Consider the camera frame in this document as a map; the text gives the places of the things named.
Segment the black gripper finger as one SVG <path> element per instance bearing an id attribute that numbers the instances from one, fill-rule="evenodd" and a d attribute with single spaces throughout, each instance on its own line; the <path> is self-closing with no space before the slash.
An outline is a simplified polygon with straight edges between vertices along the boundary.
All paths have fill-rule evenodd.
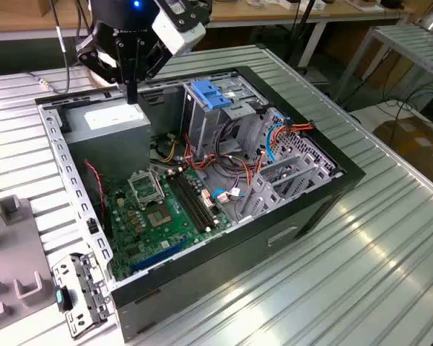
<path id="1" fill-rule="evenodd" d="M 118 82 L 117 66 L 112 66 L 101 59 L 99 48 L 97 48 L 92 34 L 89 34 L 76 46 L 76 57 L 78 62 L 107 83 L 114 84 Z"/>
<path id="2" fill-rule="evenodd" d="M 115 42 L 121 83 L 126 87 L 127 103 L 138 102 L 138 84 L 144 80 L 142 40 L 139 37 L 120 37 Z"/>

